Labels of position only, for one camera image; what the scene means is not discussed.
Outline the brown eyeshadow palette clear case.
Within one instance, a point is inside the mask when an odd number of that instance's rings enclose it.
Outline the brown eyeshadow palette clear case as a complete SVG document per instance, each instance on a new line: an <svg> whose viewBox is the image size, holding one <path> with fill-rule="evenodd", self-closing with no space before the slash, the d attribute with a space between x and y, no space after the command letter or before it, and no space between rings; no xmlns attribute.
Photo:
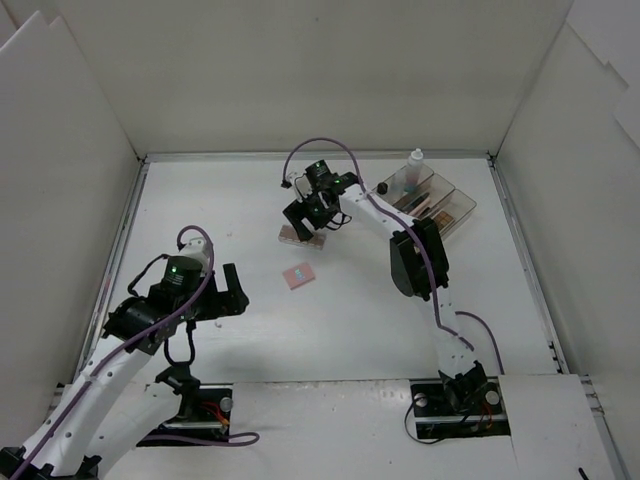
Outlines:
<svg viewBox="0 0 640 480"><path fill-rule="evenodd" d="M326 235L324 233L314 233L309 240L301 240L292 226L283 225L279 231L278 240L285 244L322 250L326 242Z"/></svg>

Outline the pink square compact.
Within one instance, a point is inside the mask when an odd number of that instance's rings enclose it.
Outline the pink square compact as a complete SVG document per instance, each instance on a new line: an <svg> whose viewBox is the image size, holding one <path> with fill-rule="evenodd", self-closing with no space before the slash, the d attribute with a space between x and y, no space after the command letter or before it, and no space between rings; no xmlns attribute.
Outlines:
<svg viewBox="0 0 640 480"><path fill-rule="evenodd" d="M316 279L316 275L308 262L303 262L284 270L282 276L290 290L295 290Z"/></svg>

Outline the clear bottle black cap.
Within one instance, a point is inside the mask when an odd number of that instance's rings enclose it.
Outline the clear bottle black cap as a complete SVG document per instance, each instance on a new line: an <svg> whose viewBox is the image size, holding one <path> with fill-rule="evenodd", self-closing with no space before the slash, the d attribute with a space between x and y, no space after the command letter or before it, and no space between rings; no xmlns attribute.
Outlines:
<svg viewBox="0 0 640 480"><path fill-rule="evenodd" d="M376 186L376 194L380 197L385 197L389 193L389 185L386 182L380 182Z"/></svg>

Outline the white pink teal bottle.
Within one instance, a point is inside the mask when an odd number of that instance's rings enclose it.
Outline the white pink teal bottle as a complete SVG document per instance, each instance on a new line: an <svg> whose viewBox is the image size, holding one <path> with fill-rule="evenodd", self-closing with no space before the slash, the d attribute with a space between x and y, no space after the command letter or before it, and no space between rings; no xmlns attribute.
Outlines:
<svg viewBox="0 0 640 480"><path fill-rule="evenodd" d="M420 174L424 165L424 154L421 148L414 149L405 166L404 191L413 192L419 183Z"/></svg>

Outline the pink concealer tube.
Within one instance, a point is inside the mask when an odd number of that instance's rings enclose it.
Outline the pink concealer tube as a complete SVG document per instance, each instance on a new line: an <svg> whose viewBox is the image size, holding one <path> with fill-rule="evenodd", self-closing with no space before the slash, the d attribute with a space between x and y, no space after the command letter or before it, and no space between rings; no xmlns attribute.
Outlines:
<svg viewBox="0 0 640 480"><path fill-rule="evenodd" d="M430 208L431 197L422 195L412 201L406 207L406 213L412 217L419 217L424 211Z"/></svg>

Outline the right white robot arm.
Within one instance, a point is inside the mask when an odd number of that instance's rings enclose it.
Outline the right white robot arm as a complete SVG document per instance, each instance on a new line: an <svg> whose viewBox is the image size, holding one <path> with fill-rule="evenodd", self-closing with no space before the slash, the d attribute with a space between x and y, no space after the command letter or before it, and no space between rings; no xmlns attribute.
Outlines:
<svg viewBox="0 0 640 480"><path fill-rule="evenodd" d="M335 229L334 218L342 214L388 242L393 284L434 321L431 336L445 405L464 412L480 402L487 376L475 348L460 331L451 301L449 262L435 222L401 212L367 189L358 172L339 175L323 160L302 174L286 174L281 186L295 193L283 214L300 240L310 240L313 231Z"/></svg>

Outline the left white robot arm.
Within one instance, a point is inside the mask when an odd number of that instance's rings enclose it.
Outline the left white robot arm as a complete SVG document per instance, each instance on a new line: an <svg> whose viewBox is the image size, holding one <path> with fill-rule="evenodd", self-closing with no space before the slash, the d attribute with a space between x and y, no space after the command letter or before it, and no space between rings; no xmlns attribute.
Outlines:
<svg viewBox="0 0 640 480"><path fill-rule="evenodd" d="M43 425L22 445L1 450L7 479L103 479L139 443L177 441L158 434L164 423L191 418L202 383L192 362L171 361L142 397L112 409L133 377L165 347L180 325L243 314L249 298L227 263L227 288L218 290L206 254L174 255L145 296L131 295L113 311L84 370Z"/></svg>

